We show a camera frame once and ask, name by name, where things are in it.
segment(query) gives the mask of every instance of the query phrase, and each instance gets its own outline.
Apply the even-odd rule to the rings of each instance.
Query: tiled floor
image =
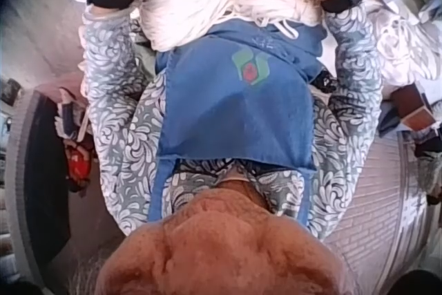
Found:
[[[376,138],[351,207],[327,242],[344,255],[364,295],[382,294],[425,244],[431,211],[416,182],[411,145]]]
[[[327,239],[339,248],[358,276],[364,294],[373,294],[394,241],[401,200],[401,159],[397,137],[373,143],[352,205]]]

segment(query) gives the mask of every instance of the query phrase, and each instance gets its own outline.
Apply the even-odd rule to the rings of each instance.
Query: paisley shirt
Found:
[[[327,237],[343,217],[355,191],[380,113],[381,74],[373,27],[363,4],[326,14],[338,42],[338,89],[328,105],[314,97],[316,174],[309,190],[307,228]],[[147,221],[157,170],[157,147],[167,103],[164,73],[148,82],[135,63],[129,11],[96,17],[86,11],[86,82],[90,120],[106,206],[130,234]],[[231,167],[245,174],[271,212],[297,218],[305,181],[297,171],[268,171],[244,160],[182,160],[162,192],[162,216],[195,194],[214,187]]]

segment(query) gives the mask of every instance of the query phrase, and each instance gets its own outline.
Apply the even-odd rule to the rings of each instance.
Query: sleeve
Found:
[[[129,10],[106,17],[87,12],[86,76],[89,118],[100,163],[100,182],[106,207],[114,215],[114,202],[126,143],[134,131],[133,118],[138,102],[133,98],[147,85],[137,70],[129,37]]]
[[[338,88],[328,108],[316,100],[314,163],[309,230],[324,240],[352,202],[358,177],[374,140],[381,105],[380,59],[363,3],[326,14],[338,42]]]
[[[329,109],[347,137],[351,168],[347,180],[356,185],[381,114],[381,59],[364,3],[337,15],[327,13],[326,22],[338,42],[338,88],[329,99]]]

